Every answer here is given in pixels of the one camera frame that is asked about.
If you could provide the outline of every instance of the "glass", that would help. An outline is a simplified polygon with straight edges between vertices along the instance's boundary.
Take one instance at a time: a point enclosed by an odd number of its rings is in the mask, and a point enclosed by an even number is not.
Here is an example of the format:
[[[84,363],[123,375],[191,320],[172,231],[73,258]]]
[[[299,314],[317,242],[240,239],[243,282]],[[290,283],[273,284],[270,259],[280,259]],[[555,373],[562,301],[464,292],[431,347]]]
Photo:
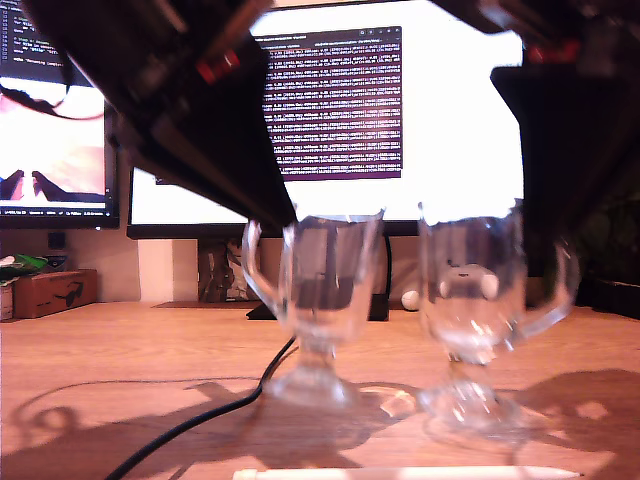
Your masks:
[[[247,224],[242,243],[247,282],[298,337],[300,348],[297,367],[271,380],[268,393],[303,405],[353,404],[355,391],[335,373],[335,349],[355,339],[369,315],[383,214],[304,216],[284,228],[277,287],[257,266],[260,225]]]
[[[485,367],[500,352],[569,313],[579,282],[577,258],[566,242],[555,242],[551,299],[527,310],[519,207],[454,221],[441,221],[422,204],[419,208],[420,318],[445,347],[451,377],[449,385],[423,391],[420,401],[438,428],[448,433],[526,435],[532,419],[496,395]]]

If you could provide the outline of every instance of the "white pen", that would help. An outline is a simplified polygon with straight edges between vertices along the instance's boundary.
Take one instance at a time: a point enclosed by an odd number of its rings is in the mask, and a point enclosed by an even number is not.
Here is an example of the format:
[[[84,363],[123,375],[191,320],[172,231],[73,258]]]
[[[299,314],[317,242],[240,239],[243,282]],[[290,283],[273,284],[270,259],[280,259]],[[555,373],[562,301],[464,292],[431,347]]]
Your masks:
[[[233,480],[563,480],[581,473],[551,467],[402,467],[239,470]]]

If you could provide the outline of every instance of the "cardboard box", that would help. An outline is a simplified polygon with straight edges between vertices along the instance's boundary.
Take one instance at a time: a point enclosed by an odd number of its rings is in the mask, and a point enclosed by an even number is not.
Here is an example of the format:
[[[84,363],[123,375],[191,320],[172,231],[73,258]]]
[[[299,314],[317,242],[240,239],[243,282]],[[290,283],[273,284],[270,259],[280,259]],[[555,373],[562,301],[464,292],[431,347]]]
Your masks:
[[[13,285],[0,287],[0,320],[13,318]]]
[[[23,277],[14,284],[13,316],[38,318],[96,301],[98,272],[74,270]]]

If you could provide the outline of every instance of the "desk surface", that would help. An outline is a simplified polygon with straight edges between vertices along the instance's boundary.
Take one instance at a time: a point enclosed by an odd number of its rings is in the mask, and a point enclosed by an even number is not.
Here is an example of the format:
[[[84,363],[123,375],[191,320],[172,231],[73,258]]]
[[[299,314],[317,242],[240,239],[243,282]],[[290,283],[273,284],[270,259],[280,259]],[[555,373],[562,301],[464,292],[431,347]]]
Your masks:
[[[287,337],[276,322],[244,313],[98,304],[2,324],[2,478],[104,478],[170,427],[247,393]],[[293,354],[282,370],[296,361]],[[516,464],[640,479],[640,322],[575,309],[492,363],[496,388],[558,422],[512,451],[446,445],[424,433],[412,395],[440,382],[447,363],[415,313],[369,323],[338,351],[337,370],[385,408],[365,402],[359,415],[326,414],[264,397],[178,437],[127,478]]]

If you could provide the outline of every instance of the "red component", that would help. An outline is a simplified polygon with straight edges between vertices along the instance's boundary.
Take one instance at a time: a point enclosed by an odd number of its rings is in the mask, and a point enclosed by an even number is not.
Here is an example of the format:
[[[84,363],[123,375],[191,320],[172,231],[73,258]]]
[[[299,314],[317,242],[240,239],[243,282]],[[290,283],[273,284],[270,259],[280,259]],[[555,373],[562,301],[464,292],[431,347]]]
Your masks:
[[[240,65],[238,56],[233,50],[229,50],[222,58],[216,59],[213,63],[199,62],[196,69],[204,81],[211,85],[238,65]]]
[[[531,63],[576,63],[580,55],[582,44],[579,40],[569,39],[559,46],[545,48],[534,45],[527,50],[527,58]]]

